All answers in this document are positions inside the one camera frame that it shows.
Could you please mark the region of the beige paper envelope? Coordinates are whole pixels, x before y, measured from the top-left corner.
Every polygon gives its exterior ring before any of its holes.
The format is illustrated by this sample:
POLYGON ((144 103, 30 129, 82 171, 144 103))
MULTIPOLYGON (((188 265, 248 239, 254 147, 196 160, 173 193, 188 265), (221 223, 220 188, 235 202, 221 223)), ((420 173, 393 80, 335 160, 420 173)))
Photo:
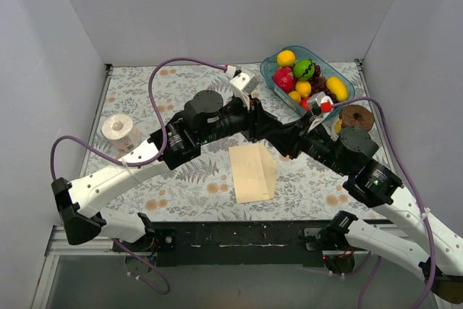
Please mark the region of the beige paper envelope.
POLYGON ((278 166, 261 143, 229 148, 237 203, 273 199, 278 166))

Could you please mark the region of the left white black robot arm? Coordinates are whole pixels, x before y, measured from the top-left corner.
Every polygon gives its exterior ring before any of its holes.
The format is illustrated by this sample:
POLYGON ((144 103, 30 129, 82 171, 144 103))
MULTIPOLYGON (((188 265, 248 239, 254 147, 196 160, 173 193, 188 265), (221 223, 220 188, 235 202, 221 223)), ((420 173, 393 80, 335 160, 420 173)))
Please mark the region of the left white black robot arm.
POLYGON ((154 241, 148 217, 106 210, 109 202, 144 181, 197 158, 202 145, 237 133, 255 142, 283 128, 256 98, 245 106, 240 98, 224 103, 219 93, 200 91, 167 123, 164 151, 160 149, 163 133, 158 130, 125 157, 129 161, 144 161, 157 156, 151 164, 130 168, 118 163, 71 182, 64 178, 52 182, 67 242, 81 245, 95 237, 109 237, 128 242, 136 250, 148 250, 154 241))

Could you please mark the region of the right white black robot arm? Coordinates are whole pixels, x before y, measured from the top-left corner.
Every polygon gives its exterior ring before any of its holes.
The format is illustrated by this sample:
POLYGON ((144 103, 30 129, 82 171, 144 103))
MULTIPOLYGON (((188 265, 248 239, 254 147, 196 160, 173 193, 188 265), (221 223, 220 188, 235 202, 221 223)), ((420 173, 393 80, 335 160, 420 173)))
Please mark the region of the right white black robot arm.
POLYGON ((343 129, 332 140, 312 117, 271 127, 266 140, 283 156, 305 153, 347 178, 349 195, 386 217, 407 239, 383 232, 347 211, 338 212, 321 232, 332 247, 371 251, 405 268, 432 292, 462 303, 462 238, 426 209, 415 191, 373 156, 378 145, 360 127, 343 129))

